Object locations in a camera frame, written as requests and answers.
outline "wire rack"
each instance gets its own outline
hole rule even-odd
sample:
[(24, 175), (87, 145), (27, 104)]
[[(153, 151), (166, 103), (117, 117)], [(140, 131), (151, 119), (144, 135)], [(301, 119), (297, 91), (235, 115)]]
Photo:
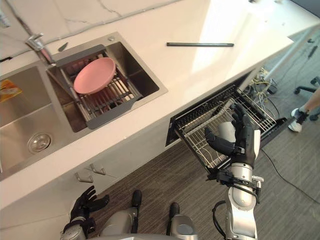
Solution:
[(98, 118), (103, 114), (109, 114), (110, 110), (123, 107), (123, 104), (135, 102), (141, 97), (139, 91), (116, 66), (116, 70), (111, 82), (102, 90), (93, 94), (79, 94), (73, 89), (73, 82), (78, 73), (89, 63), (99, 58), (107, 57), (105, 51), (98, 52), (96, 55), (90, 55), (87, 58), (81, 58), (60, 68), (71, 94), (86, 122)]
[(228, 157), (213, 150), (205, 138), (205, 128), (209, 127), (215, 135), (219, 135), (218, 125), (233, 120), (233, 110), (230, 106), (234, 103), (241, 104), (247, 111), (255, 130), (260, 129), (263, 136), (277, 123), (264, 112), (255, 102), (248, 98), (240, 90), (227, 92), (227, 100), (215, 102), (214, 106), (207, 112), (186, 122), (186, 118), (177, 120), (177, 130), (183, 135), (188, 145), (192, 147), (197, 157), (203, 161), (208, 168), (215, 168), (224, 163)]

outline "chopstick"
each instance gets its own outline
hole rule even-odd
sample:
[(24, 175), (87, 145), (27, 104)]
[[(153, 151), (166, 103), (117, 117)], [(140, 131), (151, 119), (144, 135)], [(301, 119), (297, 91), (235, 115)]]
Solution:
[(233, 47), (233, 43), (167, 42), (168, 47)]

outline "person's leg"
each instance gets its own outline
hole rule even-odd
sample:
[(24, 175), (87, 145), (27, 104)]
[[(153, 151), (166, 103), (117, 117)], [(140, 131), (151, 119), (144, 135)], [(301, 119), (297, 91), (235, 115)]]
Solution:
[(320, 88), (312, 94), (310, 99), (303, 106), (292, 111), (291, 116), (295, 117), (295, 120), (288, 128), (293, 132), (300, 133), (302, 130), (302, 123), (307, 119), (308, 113), (318, 106), (320, 106)]
[(320, 87), (312, 94), (310, 99), (303, 105), (306, 112), (310, 112), (320, 106)]

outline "white countertop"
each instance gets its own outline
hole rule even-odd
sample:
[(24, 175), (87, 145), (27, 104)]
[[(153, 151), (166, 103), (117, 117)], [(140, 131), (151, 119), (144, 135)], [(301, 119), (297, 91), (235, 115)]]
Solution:
[[(1, 181), (1, 209), (195, 103), (292, 43), (246, 7), (237, 0), (183, 0), (50, 44), (55, 53), (67, 41), (71, 48), (118, 31), (168, 92)], [(167, 47), (166, 42), (234, 43), (234, 47)], [(1, 72), (37, 60), (27, 52), (2, 63)]]

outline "gray carpet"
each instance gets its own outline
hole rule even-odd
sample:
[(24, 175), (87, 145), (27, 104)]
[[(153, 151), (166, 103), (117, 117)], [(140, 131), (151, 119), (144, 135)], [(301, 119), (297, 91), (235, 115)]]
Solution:
[[(306, 61), (310, 46), (306, 43), (274, 75), (278, 92), (270, 99), (281, 117), (290, 116), (292, 109), (303, 105), (311, 96), (303, 91), (294, 95), (296, 85), (310, 86), (310, 80), (320, 75), (320, 50)], [(270, 69), (282, 54), (268, 62), (265, 68)], [(266, 103), (266, 106), (275, 112), (272, 105)], [(301, 133), (285, 129), (263, 150), (284, 178), (320, 202), (320, 120), (307, 120)], [(260, 240), (320, 239), (320, 205), (281, 179), (262, 151), (254, 174), (265, 179), (261, 203), (255, 208)], [(92, 215), (97, 232), (113, 213), (128, 208), (131, 194), (140, 189), (143, 197), (139, 233), (164, 234), (170, 203), (178, 202), (180, 212), (193, 219), (199, 239), (223, 239), (213, 225), (211, 210), (217, 201), (223, 200), (226, 187), (205, 180), (205, 170), (190, 150), (179, 143), (104, 191), (103, 194), (110, 195), (110, 203)], [(217, 211), (217, 218), (223, 229), (224, 214), (225, 207), (222, 206)]]

